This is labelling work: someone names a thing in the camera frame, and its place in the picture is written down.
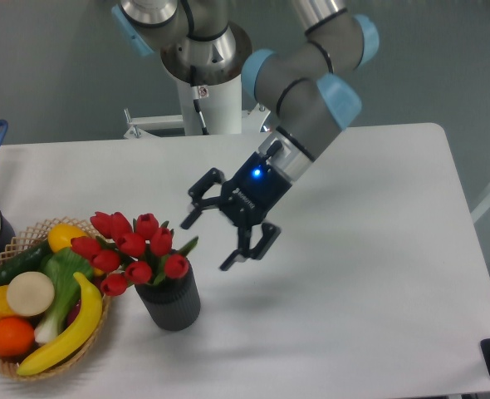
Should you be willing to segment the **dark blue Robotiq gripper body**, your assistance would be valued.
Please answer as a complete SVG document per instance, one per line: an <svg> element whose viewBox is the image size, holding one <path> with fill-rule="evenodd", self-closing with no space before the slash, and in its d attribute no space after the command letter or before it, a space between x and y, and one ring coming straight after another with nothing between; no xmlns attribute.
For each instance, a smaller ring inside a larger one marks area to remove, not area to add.
<svg viewBox="0 0 490 399"><path fill-rule="evenodd" d="M218 208L236 227L252 227L266 218L291 187L285 177L258 153L253 153L233 178L223 183L221 198L224 203Z"/></svg>

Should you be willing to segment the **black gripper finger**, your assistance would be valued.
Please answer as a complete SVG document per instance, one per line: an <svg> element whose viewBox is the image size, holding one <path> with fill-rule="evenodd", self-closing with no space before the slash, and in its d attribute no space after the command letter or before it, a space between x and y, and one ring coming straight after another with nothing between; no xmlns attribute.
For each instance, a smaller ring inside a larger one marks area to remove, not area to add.
<svg viewBox="0 0 490 399"><path fill-rule="evenodd" d="M205 210L216 209L223 203L220 195L209 198L204 198L203 196L209 189L215 185L222 185L224 181L223 172L217 168L212 168L189 188L188 195L191 199L191 210L180 224L181 229L190 229Z"/></svg>
<svg viewBox="0 0 490 399"><path fill-rule="evenodd" d="M272 247L281 233L281 229L275 224L261 223L262 237L254 247L251 246L252 227L238 227L237 248L219 266L221 271L228 271L235 263L245 262L247 259L261 260Z"/></svg>

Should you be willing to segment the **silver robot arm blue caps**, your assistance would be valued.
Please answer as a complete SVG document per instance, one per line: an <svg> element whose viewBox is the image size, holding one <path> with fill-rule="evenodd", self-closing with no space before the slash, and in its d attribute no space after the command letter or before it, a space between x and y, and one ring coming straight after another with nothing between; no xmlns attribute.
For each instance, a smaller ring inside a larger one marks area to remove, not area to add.
<svg viewBox="0 0 490 399"><path fill-rule="evenodd" d="M342 75L379 49L375 24L351 15L342 1L292 6L306 40L284 57L253 50L225 1L119 1L111 10L131 46L142 55L159 54L175 80L187 135L239 133L243 94L278 119L232 178L211 169L189 189L184 229L206 209L217 209L238 230L222 269L270 249L280 229L266 221L268 212L361 111Z"/></svg>

